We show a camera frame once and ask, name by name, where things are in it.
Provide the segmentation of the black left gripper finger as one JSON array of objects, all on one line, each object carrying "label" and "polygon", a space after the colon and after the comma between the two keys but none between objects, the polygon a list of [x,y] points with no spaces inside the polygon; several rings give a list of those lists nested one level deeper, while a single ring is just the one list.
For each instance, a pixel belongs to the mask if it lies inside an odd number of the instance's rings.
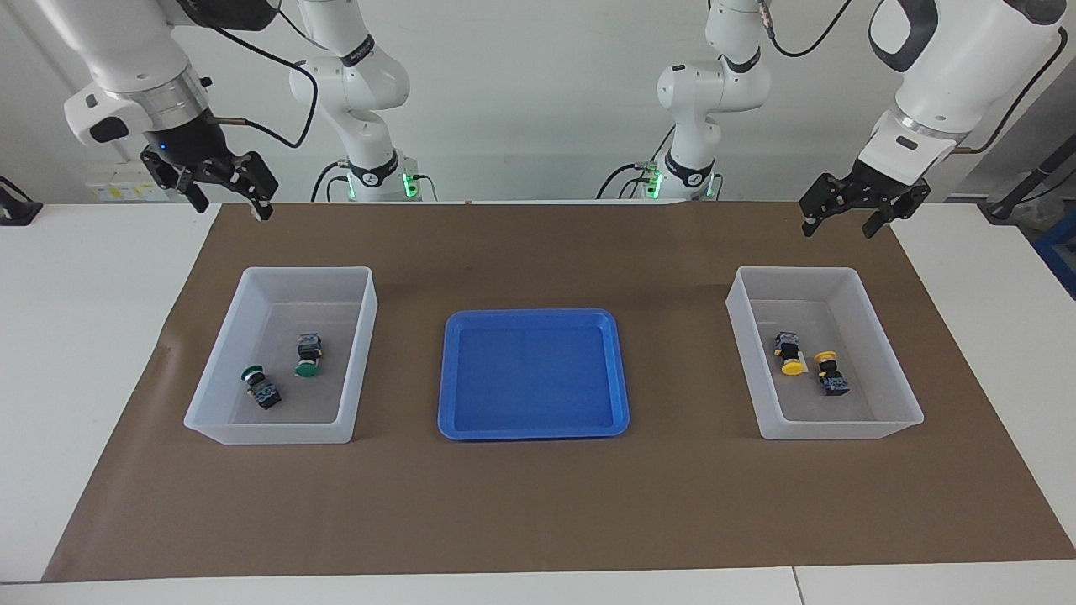
[{"label": "black left gripper finger", "polygon": [[873,210],[873,214],[868,221],[863,224],[864,237],[870,239],[883,229],[884,225],[898,221],[898,219],[904,219],[902,202],[902,197],[877,197],[873,199],[875,210]]},{"label": "black left gripper finger", "polygon": [[804,237],[815,236],[824,219],[836,217],[846,211],[844,182],[836,175],[822,173],[802,196],[802,231]]}]

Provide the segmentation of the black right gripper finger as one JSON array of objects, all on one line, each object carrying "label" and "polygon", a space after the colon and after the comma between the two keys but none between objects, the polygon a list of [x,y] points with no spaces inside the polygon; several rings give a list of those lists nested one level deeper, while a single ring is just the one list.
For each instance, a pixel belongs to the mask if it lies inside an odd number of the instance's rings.
[{"label": "black right gripper finger", "polygon": [[176,170],[176,168],[164,168],[161,175],[164,183],[161,188],[168,197],[169,202],[187,203],[197,213],[207,212],[208,207],[210,207],[210,200],[208,200],[200,185],[193,179],[192,170],[187,168],[182,168],[181,170]]},{"label": "black right gripper finger", "polygon": [[228,177],[228,188],[245,197],[252,206],[254,219],[269,221],[273,214],[272,197],[279,183],[269,165],[254,150],[243,155],[235,155],[231,160],[232,175]]}]

